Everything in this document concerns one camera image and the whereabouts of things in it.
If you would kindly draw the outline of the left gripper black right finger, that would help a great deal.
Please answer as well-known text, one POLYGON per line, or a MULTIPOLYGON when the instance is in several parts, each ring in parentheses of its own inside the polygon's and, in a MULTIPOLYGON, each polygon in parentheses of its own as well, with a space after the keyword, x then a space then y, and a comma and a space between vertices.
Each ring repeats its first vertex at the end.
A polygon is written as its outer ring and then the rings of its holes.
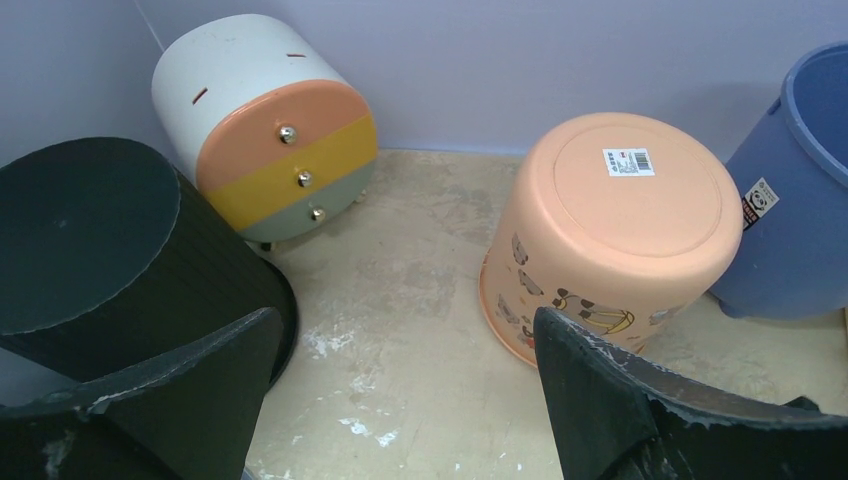
POLYGON ((847 420, 806 397, 778 405, 692 380, 552 307, 537 368, 567 479, 843 479, 847 420))

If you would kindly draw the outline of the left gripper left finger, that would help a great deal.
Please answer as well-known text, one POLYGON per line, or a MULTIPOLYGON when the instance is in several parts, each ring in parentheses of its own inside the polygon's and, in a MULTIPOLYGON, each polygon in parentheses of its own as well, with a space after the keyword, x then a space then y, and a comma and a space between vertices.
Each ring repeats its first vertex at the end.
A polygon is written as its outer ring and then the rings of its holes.
POLYGON ((284 331, 261 308, 190 344, 1 410, 4 479, 240 479, 284 331))

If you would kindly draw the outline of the black large bucket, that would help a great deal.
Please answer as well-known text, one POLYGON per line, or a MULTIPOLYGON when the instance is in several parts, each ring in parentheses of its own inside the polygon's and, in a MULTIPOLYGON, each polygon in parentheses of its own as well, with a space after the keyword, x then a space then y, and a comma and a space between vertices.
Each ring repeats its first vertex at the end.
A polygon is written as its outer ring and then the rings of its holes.
POLYGON ((154 148, 87 137, 1 170, 1 346, 89 381, 264 308, 298 328, 292 287, 154 148))

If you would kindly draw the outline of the orange bucket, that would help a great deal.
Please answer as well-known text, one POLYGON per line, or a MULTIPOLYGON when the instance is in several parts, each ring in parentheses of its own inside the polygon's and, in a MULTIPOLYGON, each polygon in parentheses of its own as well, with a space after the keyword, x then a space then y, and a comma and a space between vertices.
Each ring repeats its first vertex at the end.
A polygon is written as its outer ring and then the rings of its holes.
POLYGON ((733 179, 693 137, 635 114, 579 116, 517 172, 480 270, 483 315, 529 364, 542 307, 637 352, 724 274, 742 232, 733 179))

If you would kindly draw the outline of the blue bucket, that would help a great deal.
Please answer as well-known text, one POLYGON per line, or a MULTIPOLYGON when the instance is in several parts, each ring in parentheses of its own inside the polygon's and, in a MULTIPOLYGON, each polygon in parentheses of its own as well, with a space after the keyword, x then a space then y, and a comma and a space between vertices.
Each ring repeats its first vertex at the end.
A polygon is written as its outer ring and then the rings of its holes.
POLYGON ((710 289, 723 313, 798 320, 846 307, 845 42, 797 61, 726 167, 744 220, 739 250, 710 289))

